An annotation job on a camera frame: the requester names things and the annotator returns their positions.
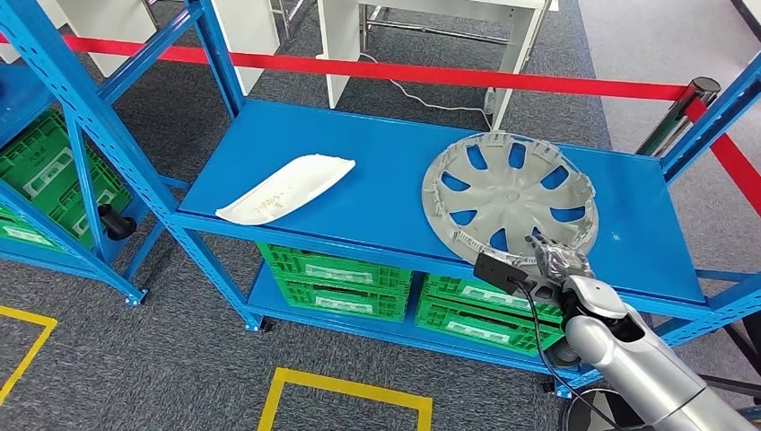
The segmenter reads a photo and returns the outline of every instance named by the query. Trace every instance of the floor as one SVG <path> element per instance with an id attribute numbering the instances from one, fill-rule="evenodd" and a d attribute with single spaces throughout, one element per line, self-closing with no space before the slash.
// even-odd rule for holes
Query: floor
<path id="1" fill-rule="evenodd" d="M 309 3 L 296 19 L 295 41 L 283 46 L 282 53 L 314 56 L 321 51 L 316 7 Z M 759 49 L 729 2 L 580 3 L 561 2 L 560 12 L 550 14 L 527 72 L 670 83 L 709 75 L 726 84 Z M 166 20 L 172 7 L 161 2 L 155 11 Z M 617 25 L 609 25 L 619 15 Z M 509 31 L 400 11 L 386 18 L 492 35 Z M 726 22 L 735 23 L 735 30 L 724 30 Z M 678 31 L 679 26 L 688 32 Z M 189 34 L 180 43 L 197 41 Z M 369 52 L 380 61 L 485 69 L 496 68 L 499 60 L 498 49 L 488 44 L 388 29 L 373 31 Z M 470 88 L 406 87 L 439 104 L 480 106 L 484 96 Z M 251 95 L 319 107 L 328 103 L 324 79 L 310 75 L 265 72 Z M 157 64 L 115 106 L 156 168 L 182 180 L 195 178 L 229 124 L 212 76 L 202 66 Z M 352 80 L 338 108 L 484 129 L 480 114 L 421 110 L 383 81 Z M 665 109 L 659 103 L 519 92 L 503 128 L 631 151 Z M 761 128 L 753 117 L 758 115 L 758 109 L 752 110 L 730 133 L 761 166 L 759 149 L 751 144 Z M 671 192 L 696 263 L 757 270 L 761 250 L 753 244 L 761 235 L 758 219 L 712 156 L 704 156 Z M 140 226 L 118 267 L 152 223 Z M 248 286 L 259 262 L 252 244 L 212 235 L 204 239 L 239 285 Z M 253 429 L 278 366 L 432 397 L 434 429 L 556 429 L 561 402 L 538 390 L 541 375 L 284 321 L 264 335 L 245 332 L 166 234 L 137 275 L 136 283 L 151 293 L 135 309 L 123 306 L 119 295 L 99 283 L 9 262 L 0 262 L 0 270 L 1 304 L 58 320 L 0 408 L 4 429 Z M 35 325 L 0 317 L 0 375 L 10 374 L 38 334 Z M 698 372 L 758 379 L 721 332 L 678 352 Z M 748 397 L 723 396 L 736 407 L 750 403 Z M 285 386 L 273 427 L 414 428 L 413 410 L 294 385 Z"/>

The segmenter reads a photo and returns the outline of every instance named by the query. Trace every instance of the black handle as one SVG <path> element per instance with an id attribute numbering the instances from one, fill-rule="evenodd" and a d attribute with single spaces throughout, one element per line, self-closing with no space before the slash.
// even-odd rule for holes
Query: black handle
<path id="1" fill-rule="evenodd" d="M 513 265 L 483 252 L 478 254 L 476 265 L 473 267 L 473 275 L 494 287 L 498 287 L 508 295 L 515 294 L 515 291 L 518 290 L 517 283 L 523 283 L 529 277 L 529 274 Z"/>
<path id="2" fill-rule="evenodd" d="M 129 235 L 135 233 L 137 223 L 132 217 L 122 217 L 117 210 L 110 204 L 103 204 L 98 207 L 98 216 L 108 230 L 111 240 L 121 241 Z"/>

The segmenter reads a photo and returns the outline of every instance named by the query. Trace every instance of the black cable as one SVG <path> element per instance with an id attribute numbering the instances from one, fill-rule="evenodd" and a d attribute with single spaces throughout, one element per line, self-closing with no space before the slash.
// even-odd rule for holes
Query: black cable
<path id="1" fill-rule="evenodd" d="M 539 316 L 537 315 L 537 306 L 534 304 L 534 298 L 531 296 L 531 293 L 526 290 L 526 288 L 521 283 L 515 283 L 515 285 L 523 292 L 523 294 L 526 296 L 526 299 L 529 300 L 529 306 L 531 307 L 531 317 L 534 320 L 534 334 L 537 337 L 537 350 L 539 352 L 539 358 L 542 360 L 542 364 L 545 365 L 547 370 L 550 374 L 552 374 L 553 377 L 557 379 L 560 384 L 565 386 L 568 391 L 571 392 L 571 394 L 576 397 L 578 400 L 581 400 L 584 404 L 587 405 L 592 411 L 597 413 L 603 420 L 608 422 L 609 425 L 611 425 L 616 431 L 625 431 L 622 427 L 619 427 L 616 425 L 615 422 L 613 422 L 613 419 L 609 418 L 605 415 L 605 413 L 599 411 L 598 408 L 594 407 L 590 402 L 586 401 L 581 395 L 579 395 L 579 392 L 577 392 L 574 388 L 571 387 L 570 384 L 566 383 L 565 380 L 563 380 L 560 375 L 555 371 L 555 368 L 553 368 L 552 364 L 549 363 L 549 360 L 547 360 L 547 357 L 545 356 L 545 352 L 542 350 L 542 343 L 541 343 L 541 333 L 539 332 Z"/>

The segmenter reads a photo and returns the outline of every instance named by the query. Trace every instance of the black knob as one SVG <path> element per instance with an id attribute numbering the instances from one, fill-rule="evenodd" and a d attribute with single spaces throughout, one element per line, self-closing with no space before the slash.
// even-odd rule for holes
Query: black knob
<path id="1" fill-rule="evenodd" d="M 132 217 L 122 217 L 117 210 L 110 204 L 103 204 L 98 207 L 98 216 L 106 225 L 109 238 L 114 241 L 121 241 L 129 235 L 135 233 L 137 223 Z"/>

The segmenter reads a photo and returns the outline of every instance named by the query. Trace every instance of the white desk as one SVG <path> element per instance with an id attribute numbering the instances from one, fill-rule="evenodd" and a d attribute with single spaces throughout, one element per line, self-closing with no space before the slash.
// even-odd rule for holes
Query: white desk
<path id="1" fill-rule="evenodd" d="M 84 38 L 145 42 L 155 32 L 153 18 L 142 0 L 38 0 L 56 28 L 64 24 L 76 36 Z M 0 57 L 6 63 L 18 58 L 10 45 L 0 48 Z M 103 76 L 110 76 L 127 59 L 107 54 L 90 54 Z"/>
<path id="2" fill-rule="evenodd" d="M 156 32 L 143 0 L 38 0 L 56 28 L 69 24 L 76 36 L 145 42 Z M 280 46 L 269 0 L 212 0 L 227 47 L 233 52 L 275 54 Z M 11 45 L 0 44 L 0 58 L 19 57 Z M 110 76 L 127 58 L 90 54 L 103 76 Z M 248 95 L 261 69 L 236 67 L 241 91 Z"/>
<path id="3" fill-rule="evenodd" d="M 360 54 L 358 0 L 318 0 L 322 36 L 321 58 L 357 60 Z M 529 54 L 530 44 L 545 7 L 544 0 L 372 0 L 372 4 L 409 11 L 437 13 L 473 20 L 511 24 L 500 72 L 517 74 Z M 348 76 L 328 75 L 328 101 L 333 109 L 348 83 Z M 492 129 L 502 123 L 512 90 L 496 90 Z"/>

